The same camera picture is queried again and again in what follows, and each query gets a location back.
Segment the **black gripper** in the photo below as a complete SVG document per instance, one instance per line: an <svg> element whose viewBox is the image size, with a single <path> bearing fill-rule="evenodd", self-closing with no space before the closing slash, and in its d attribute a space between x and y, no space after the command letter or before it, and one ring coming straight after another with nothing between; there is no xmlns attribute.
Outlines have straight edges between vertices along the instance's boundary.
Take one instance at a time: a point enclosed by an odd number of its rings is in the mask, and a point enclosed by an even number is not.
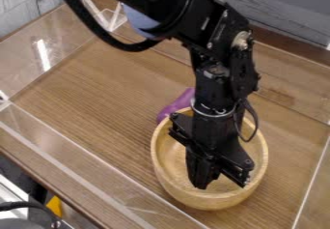
<svg viewBox="0 0 330 229"><path fill-rule="evenodd" d="M169 114L168 135L186 147L186 165L192 186L206 189L220 173L240 187L250 183L254 160L239 138L244 108L220 117Z"/></svg>

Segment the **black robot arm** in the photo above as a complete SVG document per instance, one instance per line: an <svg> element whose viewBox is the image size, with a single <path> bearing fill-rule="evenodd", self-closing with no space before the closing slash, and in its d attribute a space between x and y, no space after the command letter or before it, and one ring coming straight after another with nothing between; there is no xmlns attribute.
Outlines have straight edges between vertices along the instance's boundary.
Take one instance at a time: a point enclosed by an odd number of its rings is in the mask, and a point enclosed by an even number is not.
<svg viewBox="0 0 330 229"><path fill-rule="evenodd" d="M188 179L207 188L220 176L244 186L254 160L240 146L243 114L254 113L247 97L258 90L254 39L246 17L223 0L117 0L144 37L139 43L115 39L80 0L64 0L97 37L127 52L139 52L175 38L188 49L196 78L190 116L168 115L168 135L186 147Z"/></svg>

